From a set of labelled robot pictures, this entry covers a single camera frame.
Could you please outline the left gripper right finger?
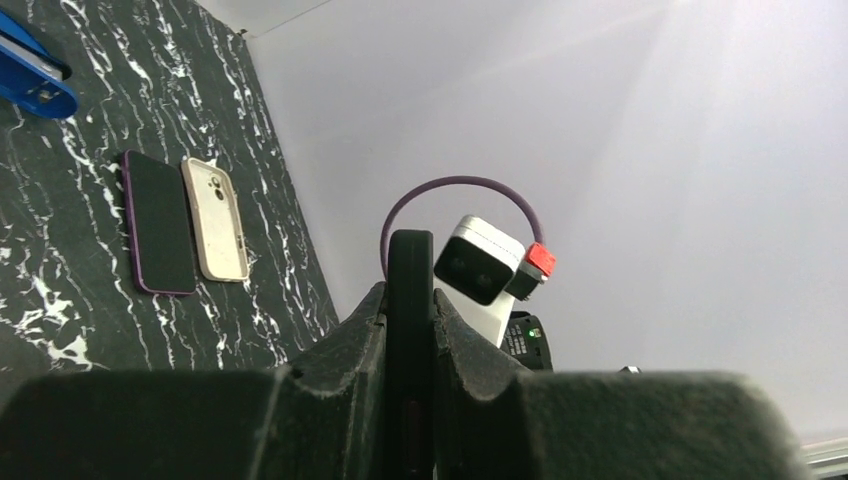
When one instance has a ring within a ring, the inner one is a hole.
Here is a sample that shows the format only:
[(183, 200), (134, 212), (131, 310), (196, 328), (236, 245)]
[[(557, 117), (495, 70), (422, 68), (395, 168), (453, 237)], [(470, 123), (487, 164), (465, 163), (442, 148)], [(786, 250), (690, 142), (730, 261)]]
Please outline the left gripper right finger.
[(727, 372), (534, 372), (436, 293), (442, 479), (805, 479), (784, 415)]

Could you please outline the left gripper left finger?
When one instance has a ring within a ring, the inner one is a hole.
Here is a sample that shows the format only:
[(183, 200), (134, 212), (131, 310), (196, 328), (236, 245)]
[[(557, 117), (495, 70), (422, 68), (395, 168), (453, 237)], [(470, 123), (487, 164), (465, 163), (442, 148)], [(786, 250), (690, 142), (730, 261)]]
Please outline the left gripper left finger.
[(378, 479), (385, 324), (375, 284), (273, 369), (44, 376), (1, 415), (5, 479)]

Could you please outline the pink phone case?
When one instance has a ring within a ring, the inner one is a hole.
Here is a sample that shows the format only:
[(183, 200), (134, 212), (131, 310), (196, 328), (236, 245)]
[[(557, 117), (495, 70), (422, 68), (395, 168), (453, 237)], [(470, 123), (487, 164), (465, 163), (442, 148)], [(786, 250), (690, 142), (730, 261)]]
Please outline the pink phone case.
[(238, 198), (229, 175), (197, 158), (180, 165), (191, 209), (198, 261), (203, 276), (217, 282), (249, 277)]

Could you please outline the purple phone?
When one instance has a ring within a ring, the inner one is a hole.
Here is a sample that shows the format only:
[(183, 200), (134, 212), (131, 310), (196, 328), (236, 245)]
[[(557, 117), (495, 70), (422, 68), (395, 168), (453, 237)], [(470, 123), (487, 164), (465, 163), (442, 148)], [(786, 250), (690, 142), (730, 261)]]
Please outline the purple phone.
[(121, 159), (121, 177), (136, 285), (148, 294), (193, 294), (192, 234), (180, 172), (127, 150)]

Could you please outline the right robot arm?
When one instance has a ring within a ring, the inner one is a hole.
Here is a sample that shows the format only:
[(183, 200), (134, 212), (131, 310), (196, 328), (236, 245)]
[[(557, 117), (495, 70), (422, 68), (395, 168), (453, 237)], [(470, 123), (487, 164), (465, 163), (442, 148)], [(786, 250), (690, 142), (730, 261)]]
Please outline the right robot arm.
[(533, 371), (552, 371), (552, 354), (541, 321), (526, 311), (510, 314), (500, 349)]

